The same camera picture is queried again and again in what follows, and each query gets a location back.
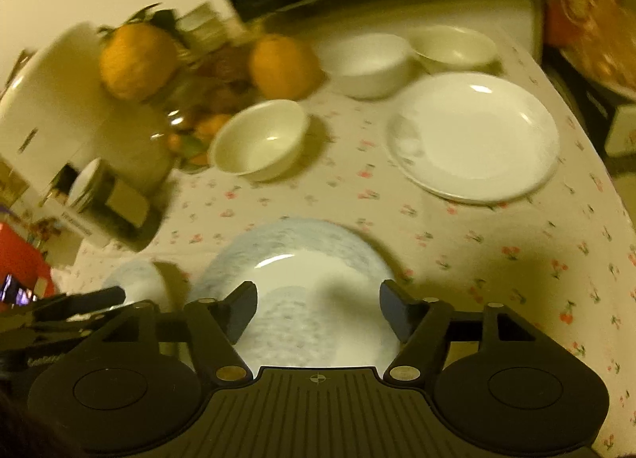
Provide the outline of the blue patterned white plate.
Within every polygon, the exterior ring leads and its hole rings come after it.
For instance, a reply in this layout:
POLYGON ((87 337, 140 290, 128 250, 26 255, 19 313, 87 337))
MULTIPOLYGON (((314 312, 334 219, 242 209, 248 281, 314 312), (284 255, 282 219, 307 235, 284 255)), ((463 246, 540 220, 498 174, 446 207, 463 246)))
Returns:
POLYGON ((335 223, 287 219, 237 236, 191 287, 191 300, 222 300, 244 281, 258 289, 256 315, 235 345, 261 367, 375 367, 400 343, 380 311, 394 273, 361 237, 335 223))

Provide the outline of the cream bowl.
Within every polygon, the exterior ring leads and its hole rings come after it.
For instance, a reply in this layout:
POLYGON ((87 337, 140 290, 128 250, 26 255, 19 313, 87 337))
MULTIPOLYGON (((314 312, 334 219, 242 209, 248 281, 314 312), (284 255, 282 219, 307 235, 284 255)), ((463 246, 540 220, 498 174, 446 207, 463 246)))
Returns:
POLYGON ((300 157, 310 116, 289 99, 273 99, 234 114, 208 150, 219 172, 252 182, 271 181, 300 157))
POLYGON ((495 41, 471 28, 424 26, 411 31, 407 39, 429 74, 485 72, 499 61, 495 41))

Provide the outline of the plain white plate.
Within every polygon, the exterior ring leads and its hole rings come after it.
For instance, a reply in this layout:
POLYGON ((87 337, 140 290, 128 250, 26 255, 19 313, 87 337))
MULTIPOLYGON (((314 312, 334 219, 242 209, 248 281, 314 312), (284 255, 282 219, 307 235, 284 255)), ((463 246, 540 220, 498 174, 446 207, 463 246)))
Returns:
POLYGON ((383 143, 421 189, 472 205, 537 190, 560 150, 553 116, 535 95, 480 72, 445 72, 407 87, 391 107, 383 143))

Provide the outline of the white bowl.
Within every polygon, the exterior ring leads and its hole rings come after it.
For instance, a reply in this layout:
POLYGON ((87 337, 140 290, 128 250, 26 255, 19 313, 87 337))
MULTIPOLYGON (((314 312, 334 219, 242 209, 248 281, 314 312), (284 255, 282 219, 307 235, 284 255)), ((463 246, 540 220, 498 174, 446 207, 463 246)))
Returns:
POLYGON ((410 80, 413 52, 402 37, 388 33, 348 36, 318 49, 332 87, 354 99, 390 96, 410 80))

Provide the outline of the dark jar with white lid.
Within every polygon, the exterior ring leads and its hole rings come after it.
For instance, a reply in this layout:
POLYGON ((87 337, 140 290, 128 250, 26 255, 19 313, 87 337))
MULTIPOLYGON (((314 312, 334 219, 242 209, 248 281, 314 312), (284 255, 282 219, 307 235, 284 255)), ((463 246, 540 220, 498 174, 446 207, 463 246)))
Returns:
POLYGON ((89 162, 74 180, 68 205, 113 237, 135 237, 148 220, 147 198, 103 159, 89 162))

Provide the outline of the glass jar of kumquats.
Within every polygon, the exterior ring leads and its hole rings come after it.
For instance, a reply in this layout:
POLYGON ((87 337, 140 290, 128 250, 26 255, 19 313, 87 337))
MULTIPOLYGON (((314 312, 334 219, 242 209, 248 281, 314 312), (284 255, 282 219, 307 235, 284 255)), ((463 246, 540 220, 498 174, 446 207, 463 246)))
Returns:
POLYGON ((196 174, 208 168, 215 135, 252 103, 248 53, 248 47, 231 43, 207 54, 178 48, 180 67, 150 105, 166 118, 165 130, 153 138, 164 142, 180 171, 196 174))

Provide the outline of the large orange citrus fruit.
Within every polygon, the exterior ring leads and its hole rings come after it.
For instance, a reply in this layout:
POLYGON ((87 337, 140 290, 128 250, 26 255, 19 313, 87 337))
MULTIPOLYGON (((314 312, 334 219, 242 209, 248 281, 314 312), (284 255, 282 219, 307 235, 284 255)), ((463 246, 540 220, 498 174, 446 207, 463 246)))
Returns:
POLYGON ((248 69, 253 84, 267 99, 297 101, 312 94, 324 81, 312 47, 302 40, 278 34, 256 40, 248 69))

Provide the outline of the large orange with leaves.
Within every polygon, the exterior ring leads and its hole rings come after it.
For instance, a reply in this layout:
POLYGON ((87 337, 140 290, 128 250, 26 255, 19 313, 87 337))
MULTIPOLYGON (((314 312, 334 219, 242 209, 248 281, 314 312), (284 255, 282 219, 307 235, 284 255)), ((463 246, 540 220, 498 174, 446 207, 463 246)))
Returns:
POLYGON ((135 12, 119 27, 99 26, 99 74, 116 98, 144 102, 156 95, 180 67, 174 10, 159 3, 135 12))

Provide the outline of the red gift box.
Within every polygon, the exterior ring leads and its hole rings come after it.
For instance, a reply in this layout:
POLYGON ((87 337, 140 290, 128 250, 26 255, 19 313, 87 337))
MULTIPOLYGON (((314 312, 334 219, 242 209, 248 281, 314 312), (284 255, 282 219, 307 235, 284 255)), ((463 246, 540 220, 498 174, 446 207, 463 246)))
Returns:
POLYGON ((620 0, 547 0, 545 42, 584 76, 635 95, 635 12, 620 0))

